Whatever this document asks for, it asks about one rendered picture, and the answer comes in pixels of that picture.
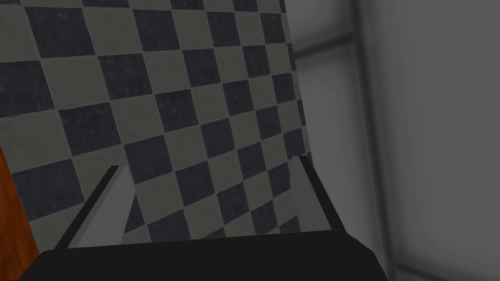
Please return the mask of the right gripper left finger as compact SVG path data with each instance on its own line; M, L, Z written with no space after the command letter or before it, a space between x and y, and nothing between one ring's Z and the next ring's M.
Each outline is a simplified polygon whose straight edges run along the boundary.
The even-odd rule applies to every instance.
M54 248L118 245L135 195L129 168L109 167Z

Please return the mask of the grey panelled door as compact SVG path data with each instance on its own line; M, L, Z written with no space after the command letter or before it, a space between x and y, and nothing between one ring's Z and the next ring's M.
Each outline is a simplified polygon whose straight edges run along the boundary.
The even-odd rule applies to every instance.
M390 281L500 281L500 0L284 0L316 171Z

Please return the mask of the orange-brown wooden furniture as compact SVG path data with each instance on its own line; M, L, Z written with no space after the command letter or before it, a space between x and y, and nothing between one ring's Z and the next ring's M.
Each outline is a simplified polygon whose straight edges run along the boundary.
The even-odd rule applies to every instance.
M0 148L0 281L16 281L38 257L32 230Z

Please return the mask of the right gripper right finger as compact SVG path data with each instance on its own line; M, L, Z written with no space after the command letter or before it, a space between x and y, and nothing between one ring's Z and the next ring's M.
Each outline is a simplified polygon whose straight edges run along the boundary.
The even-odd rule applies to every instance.
M339 230L346 232L336 209L307 156L289 161L290 185L302 232Z

